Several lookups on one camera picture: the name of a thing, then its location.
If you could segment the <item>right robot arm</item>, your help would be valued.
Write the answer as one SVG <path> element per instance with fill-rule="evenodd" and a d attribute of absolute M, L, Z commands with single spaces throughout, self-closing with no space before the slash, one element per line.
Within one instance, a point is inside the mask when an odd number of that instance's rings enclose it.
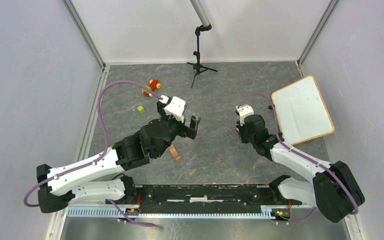
<path fill-rule="evenodd" d="M 268 196 L 273 203 L 297 200 L 315 207 L 333 223 L 359 212 L 365 196 L 347 164 L 312 158 L 287 145 L 278 135 L 269 133 L 259 114 L 240 114 L 235 129 L 241 142 L 251 144 L 258 155 L 304 178 L 301 181 L 282 175 L 270 182 Z"/>

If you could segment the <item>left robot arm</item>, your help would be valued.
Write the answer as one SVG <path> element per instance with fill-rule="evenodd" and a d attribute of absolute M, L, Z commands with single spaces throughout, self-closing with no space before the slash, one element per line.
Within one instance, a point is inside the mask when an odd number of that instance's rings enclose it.
<path fill-rule="evenodd" d="M 191 116 L 186 125 L 186 102 L 173 97 L 157 102 L 159 118 L 151 120 L 134 134 L 125 137 L 90 158 L 66 166 L 47 164 L 36 168 L 39 183 L 38 206 L 42 213 L 54 213 L 79 202 L 121 201 L 133 203 L 137 190 L 132 177 L 99 181 L 98 178 L 149 164 L 160 158 L 176 137 L 195 139 L 200 117 Z"/>

